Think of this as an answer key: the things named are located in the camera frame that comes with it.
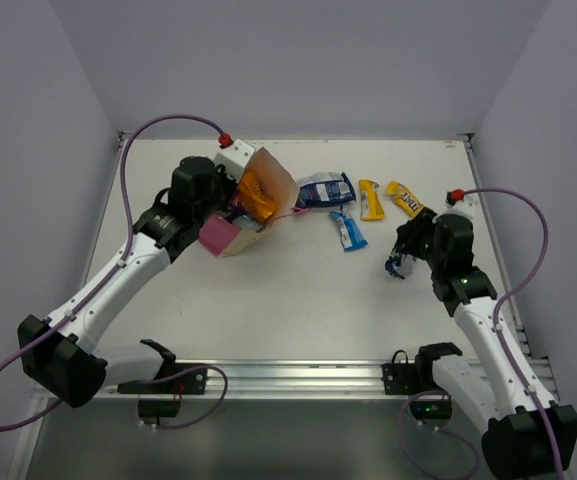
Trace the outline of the dark blue chips bag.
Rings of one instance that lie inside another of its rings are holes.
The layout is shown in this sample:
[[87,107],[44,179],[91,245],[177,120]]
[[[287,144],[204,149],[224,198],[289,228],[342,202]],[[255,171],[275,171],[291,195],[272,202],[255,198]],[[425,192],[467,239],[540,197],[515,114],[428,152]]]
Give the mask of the dark blue chips bag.
[[395,252],[391,253],[385,261],[386,272],[395,278],[406,279],[414,271],[416,258],[410,254]]

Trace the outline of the pink beige paper bag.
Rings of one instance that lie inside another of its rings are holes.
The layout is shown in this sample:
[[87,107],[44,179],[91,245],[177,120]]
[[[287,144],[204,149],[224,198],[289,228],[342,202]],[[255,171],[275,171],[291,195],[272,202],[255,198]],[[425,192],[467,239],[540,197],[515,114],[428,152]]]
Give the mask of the pink beige paper bag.
[[199,243],[213,256],[224,258],[241,253],[279,220],[294,215],[299,187],[265,148],[237,141],[218,152],[215,161],[235,180],[235,191],[201,228]]

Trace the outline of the yellow M&M snack packet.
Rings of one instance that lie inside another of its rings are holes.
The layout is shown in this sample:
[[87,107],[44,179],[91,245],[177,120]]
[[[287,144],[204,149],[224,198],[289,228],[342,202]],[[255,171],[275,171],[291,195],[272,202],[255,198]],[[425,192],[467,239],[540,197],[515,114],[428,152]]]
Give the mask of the yellow M&M snack packet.
[[378,189],[379,185],[372,180],[359,180],[360,219],[362,221],[381,221],[385,219],[385,212],[378,197]]

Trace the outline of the blue M&M snack packet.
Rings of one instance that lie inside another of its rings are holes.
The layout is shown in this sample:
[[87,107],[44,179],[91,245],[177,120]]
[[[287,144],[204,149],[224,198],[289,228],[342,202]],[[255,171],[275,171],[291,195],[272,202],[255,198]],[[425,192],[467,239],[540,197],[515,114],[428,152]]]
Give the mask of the blue M&M snack packet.
[[357,251],[368,245],[348,208],[340,206],[330,211],[329,216],[338,228],[340,243],[345,252]]

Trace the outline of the dark blue snack packet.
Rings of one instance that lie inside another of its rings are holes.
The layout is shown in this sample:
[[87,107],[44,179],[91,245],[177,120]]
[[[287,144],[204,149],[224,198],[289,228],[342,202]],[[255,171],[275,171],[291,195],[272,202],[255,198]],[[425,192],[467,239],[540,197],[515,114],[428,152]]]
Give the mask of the dark blue snack packet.
[[352,182],[345,172],[318,172],[297,181],[298,208],[325,208],[356,200]]

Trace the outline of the purple snack packet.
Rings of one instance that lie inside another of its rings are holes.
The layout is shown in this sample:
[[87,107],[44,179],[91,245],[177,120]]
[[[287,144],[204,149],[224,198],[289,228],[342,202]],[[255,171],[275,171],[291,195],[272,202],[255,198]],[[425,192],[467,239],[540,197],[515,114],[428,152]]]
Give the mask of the purple snack packet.
[[251,219],[255,219],[255,203],[247,194],[237,192],[233,197],[232,207],[239,216],[248,216]]

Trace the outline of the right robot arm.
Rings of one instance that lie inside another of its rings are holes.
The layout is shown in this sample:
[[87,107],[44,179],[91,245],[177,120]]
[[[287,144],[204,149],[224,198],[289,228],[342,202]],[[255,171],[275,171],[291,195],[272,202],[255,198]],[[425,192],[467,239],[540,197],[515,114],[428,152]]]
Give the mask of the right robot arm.
[[453,210],[425,209],[399,226],[393,251],[427,263],[435,297],[469,340],[484,374],[452,343],[419,348],[419,389],[454,399],[480,433],[498,479],[564,476],[577,440],[577,412],[544,386],[523,355],[489,277],[474,263],[474,227]]

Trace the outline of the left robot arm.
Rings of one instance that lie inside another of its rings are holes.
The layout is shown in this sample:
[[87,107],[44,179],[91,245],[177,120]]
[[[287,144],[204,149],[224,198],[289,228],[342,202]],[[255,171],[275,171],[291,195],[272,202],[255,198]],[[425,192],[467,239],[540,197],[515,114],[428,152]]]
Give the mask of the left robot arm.
[[235,189],[224,165],[207,157],[182,159],[170,186],[157,194],[98,274],[45,318],[30,315],[21,322],[23,371],[72,408],[111,385],[169,390],[176,357],[160,343],[146,339],[106,352],[98,343],[133,297],[198,240],[206,220],[229,203]]

